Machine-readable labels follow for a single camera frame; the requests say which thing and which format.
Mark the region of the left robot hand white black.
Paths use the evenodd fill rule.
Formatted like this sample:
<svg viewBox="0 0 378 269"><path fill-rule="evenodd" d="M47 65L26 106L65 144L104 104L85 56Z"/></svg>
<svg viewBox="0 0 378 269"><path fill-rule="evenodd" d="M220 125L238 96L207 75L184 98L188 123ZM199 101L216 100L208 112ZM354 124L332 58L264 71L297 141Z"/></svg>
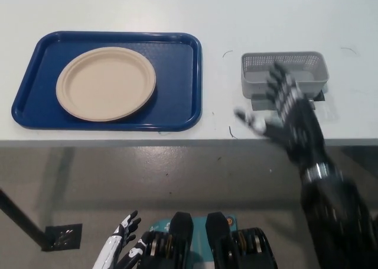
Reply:
<svg viewBox="0 0 378 269"><path fill-rule="evenodd" d="M133 233L141 221L141 218L136 218L137 214L137 210L133 211L117 226L113 234L106 240L93 269L133 268L142 258L147 248L149 232L145 232L128 253L118 261L123 248L136 238Z"/></svg>

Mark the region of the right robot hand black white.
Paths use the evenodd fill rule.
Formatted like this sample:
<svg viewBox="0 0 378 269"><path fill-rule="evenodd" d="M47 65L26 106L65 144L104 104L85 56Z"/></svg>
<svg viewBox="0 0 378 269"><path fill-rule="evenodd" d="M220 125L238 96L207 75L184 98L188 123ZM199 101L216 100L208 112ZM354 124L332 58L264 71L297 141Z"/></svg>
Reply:
<svg viewBox="0 0 378 269"><path fill-rule="evenodd" d="M255 134L283 148L301 172L316 164L331 164L316 114L294 77L275 62L267 85L266 98L273 104L275 114L263 117L235 109L236 118Z"/></svg>

